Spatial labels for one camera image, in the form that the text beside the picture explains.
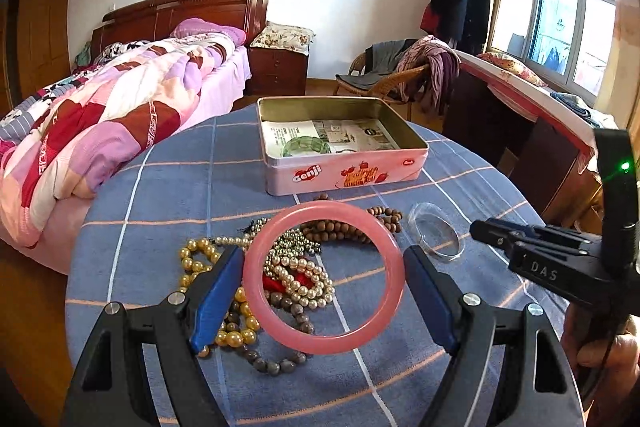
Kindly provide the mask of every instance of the chair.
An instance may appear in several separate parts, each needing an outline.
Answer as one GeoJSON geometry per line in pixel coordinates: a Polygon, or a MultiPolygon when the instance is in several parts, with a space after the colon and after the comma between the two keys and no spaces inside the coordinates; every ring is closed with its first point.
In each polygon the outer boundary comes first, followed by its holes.
{"type": "MultiPolygon", "coordinates": [[[[351,63],[351,67],[349,68],[349,76],[351,76],[351,73],[353,73],[353,71],[358,72],[356,76],[360,76],[363,73],[366,60],[365,57],[366,56],[364,53],[356,57],[356,59],[351,63]]],[[[384,100],[386,103],[393,105],[402,105],[406,102],[389,96],[389,92],[395,87],[398,87],[399,84],[410,82],[411,80],[415,80],[416,78],[423,76],[424,74],[428,73],[428,70],[429,66],[425,65],[419,68],[414,68],[413,70],[391,73],[377,81],[377,83],[375,83],[375,85],[369,90],[362,89],[361,87],[350,84],[336,74],[335,81],[338,85],[335,87],[334,96],[336,96],[340,88],[342,88],[349,91],[350,93],[357,94],[359,96],[375,96],[376,98],[384,100]]],[[[411,121],[411,106],[411,101],[409,101],[406,112],[406,119],[408,121],[411,121]]]]}

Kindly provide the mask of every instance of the blue plaid tablecloth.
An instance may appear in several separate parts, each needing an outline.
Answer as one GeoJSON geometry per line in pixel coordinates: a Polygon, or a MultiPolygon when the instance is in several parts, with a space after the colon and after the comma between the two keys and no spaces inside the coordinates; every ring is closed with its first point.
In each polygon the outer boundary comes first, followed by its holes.
{"type": "MultiPolygon", "coordinates": [[[[523,309],[537,301],[561,328],[565,303],[507,269],[501,251],[468,237],[475,219],[502,217],[516,223],[542,220],[500,172],[460,145],[414,125],[430,145],[420,177],[411,182],[334,190],[334,200],[367,208],[398,208],[407,216],[415,202],[439,206],[465,251],[438,264],[463,292],[492,305],[523,309]]],[[[183,273],[177,251],[190,237],[233,236],[251,222],[316,194],[270,196],[255,105],[212,118],[146,150],[98,193],[82,226],[66,293],[66,334],[76,363],[106,302],[127,307],[156,304],[177,288],[183,273]]],[[[398,235],[401,250],[411,245],[398,235]]],[[[382,261],[371,246],[327,244],[322,262],[335,281],[335,305],[310,312],[316,332],[336,335],[359,326],[382,294],[382,261]]],[[[289,349],[259,335],[260,353],[280,359],[289,349]]],[[[500,367],[496,347],[471,425],[484,425],[500,367]]],[[[158,416],[176,425],[155,348],[145,361],[158,416]]],[[[433,344],[411,293],[404,292],[388,328],[370,343],[341,355],[312,357],[291,375],[262,375],[235,353],[213,349],[200,361],[212,393],[230,425],[413,427],[433,397],[449,357],[433,344]]]]}

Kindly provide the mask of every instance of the window frame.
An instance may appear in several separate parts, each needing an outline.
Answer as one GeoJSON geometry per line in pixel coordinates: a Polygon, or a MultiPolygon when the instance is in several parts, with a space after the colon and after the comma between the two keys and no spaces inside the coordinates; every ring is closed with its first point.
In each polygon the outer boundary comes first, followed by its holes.
{"type": "MultiPolygon", "coordinates": [[[[601,1],[612,4],[613,6],[616,5],[616,0],[601,0],[601,1]]],[[[507,52],[506,50],[500,50],[492,46],[494,42],[494,35],[495,35],[495,24],[497,21],[498,12],[500,11],[500,3],[501,3],[501,0],[494,0],[495,9],[492,10],[491,26],[490,26],[490,31],[489,31],[488,40],[487,40],[487,51],[506,53],[507,52]]],[[[582,37],[584,33],[584,18],[586,16],[586,3],[587,3],[587,0],[578,0],[577,2],[574,36],[571,42],[571,51],[569,53],[569,59],[567,61],[567,66],[564,71],[564,74],[559,74],[556,71],[551,71],[548,68],[545,68],[543,65],[529,58],[532,52],[532,47],[534,45],[534,38],[536,35],[536,31],[540,24],[542,0],[533,0],[527,35],[525,37],[523,47],[520,51],[520,55],[517,55],[516,58],[521,60],[528,68],[534,71],[534,73],[536,73],[538,76],[542,77],[545,80],[548,80],[551,84],[555,84],[558,87],[567,89],[570,92],[577,94],[588,105],[593,106],[597,95],[594,95],[591,91],[584,89],[582,86],[579,86],[574,82],[575,70],[577,69],[577,65],[578,65],[578,57],[580,55],[580,47],[582,44],[582,37]]]]}

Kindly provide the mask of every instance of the newspaper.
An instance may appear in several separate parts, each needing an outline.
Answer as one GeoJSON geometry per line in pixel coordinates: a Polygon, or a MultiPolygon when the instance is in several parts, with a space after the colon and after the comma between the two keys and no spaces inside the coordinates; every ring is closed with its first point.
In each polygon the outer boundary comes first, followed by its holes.
{"type": "MultiPolygon", "coordinates": [[[[306,120],[299,122],[262,122],[265,149],[269,156],[282,157],[288,141],[298,136],[319,138],[329,145],[332,154],[386,151],[399,149],[380,120],[306,120]]],[[[295,152],[294,156],[314,155],[313,151],[295,152]]]]}

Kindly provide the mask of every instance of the window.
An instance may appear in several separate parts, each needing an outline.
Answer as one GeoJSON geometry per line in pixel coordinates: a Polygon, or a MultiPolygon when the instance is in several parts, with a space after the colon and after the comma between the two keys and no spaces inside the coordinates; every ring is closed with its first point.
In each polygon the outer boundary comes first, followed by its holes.
{"type": "Polygon", "coordinates": [[[496,0],[490,49],[593,104],[609,59],[615,0],[496,0]]]}

